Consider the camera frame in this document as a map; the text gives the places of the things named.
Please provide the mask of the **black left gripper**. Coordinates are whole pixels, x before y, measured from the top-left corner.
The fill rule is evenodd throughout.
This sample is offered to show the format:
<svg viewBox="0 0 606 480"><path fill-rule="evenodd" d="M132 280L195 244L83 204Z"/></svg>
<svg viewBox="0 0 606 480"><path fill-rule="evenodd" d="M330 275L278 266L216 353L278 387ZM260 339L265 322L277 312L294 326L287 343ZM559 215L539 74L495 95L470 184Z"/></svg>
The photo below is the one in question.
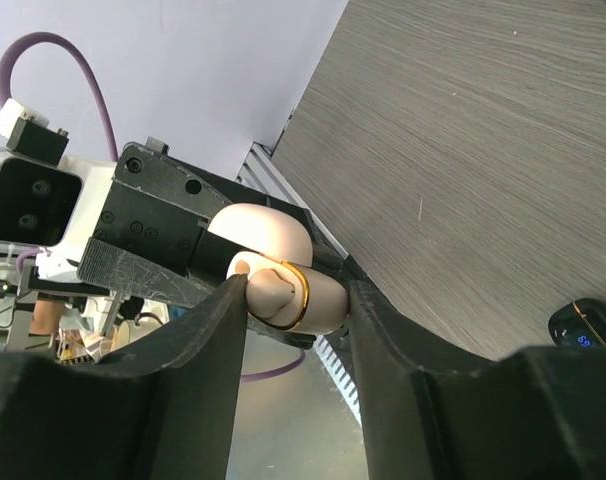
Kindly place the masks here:
<svg viewBox="0 0 606 480"><path fill-rule="evenodd" d="M248 277L226 276L228 262L241 247L207 228L220 210L237 203L267 206L302 223L313 243L312 268L346 289L343 259L308 209L139 143L128 144L116 165L79 276L97 287L169 305L211 312L228 308L240 326L309 348L323 335L285 332L262 323L248 312Z"/></svg>

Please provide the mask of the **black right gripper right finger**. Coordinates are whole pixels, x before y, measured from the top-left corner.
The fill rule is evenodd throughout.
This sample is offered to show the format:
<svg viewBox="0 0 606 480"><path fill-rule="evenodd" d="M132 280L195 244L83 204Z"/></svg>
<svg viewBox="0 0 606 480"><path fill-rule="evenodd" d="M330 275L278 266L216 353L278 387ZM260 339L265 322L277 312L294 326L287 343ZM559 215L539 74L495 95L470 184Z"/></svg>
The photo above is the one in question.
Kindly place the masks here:
<svg viewBox="0 0 606 480"><path fill-rule="evenodd" d="M498 361L350 287L349 332L373 479L606 479L606 348Z"/></svg>

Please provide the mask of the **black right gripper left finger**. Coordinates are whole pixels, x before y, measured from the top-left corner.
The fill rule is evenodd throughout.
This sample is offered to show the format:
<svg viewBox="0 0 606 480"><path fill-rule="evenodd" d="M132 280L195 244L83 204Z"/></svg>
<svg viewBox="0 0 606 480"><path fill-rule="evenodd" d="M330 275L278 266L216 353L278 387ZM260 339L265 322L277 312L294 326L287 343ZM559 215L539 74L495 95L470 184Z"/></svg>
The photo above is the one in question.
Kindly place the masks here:
<svg viewBox="0 0 606 480"><path fill-rule="evenodd" d="M0 353L0 479L222 479L246 340L234 276L95 365Z"/></svg>

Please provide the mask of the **black earbud charging case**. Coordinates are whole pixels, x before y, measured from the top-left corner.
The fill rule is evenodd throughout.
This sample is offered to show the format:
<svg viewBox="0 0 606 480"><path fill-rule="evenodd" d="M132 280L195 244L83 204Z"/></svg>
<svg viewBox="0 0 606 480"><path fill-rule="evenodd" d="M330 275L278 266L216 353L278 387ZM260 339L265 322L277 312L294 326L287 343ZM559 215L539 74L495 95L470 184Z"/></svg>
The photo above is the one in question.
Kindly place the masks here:
<svg viewBox="0 0 606 480"><path fill-rule="evenodd" d="M594 298L574 300L557 310L547 326L557 346L606 348L606 302Z"/></svg>

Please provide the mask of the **pink white earbud case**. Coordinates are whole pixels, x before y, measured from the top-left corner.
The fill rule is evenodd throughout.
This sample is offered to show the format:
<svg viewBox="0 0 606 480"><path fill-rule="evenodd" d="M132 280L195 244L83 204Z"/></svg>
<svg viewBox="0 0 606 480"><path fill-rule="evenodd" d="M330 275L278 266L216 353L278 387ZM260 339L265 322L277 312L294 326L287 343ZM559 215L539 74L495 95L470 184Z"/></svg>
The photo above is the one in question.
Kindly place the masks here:
<svg viewBox="0 0 606 480"><path fill-rule="evenodd" d="M295 287L292 301L270 319L255 316L280 331L326 335L348 315L346 289L312 268L313 243L302 223L267 206L237 203L220 210L207 231L241 247L228 262L226 276L272 269Z"/></svg>

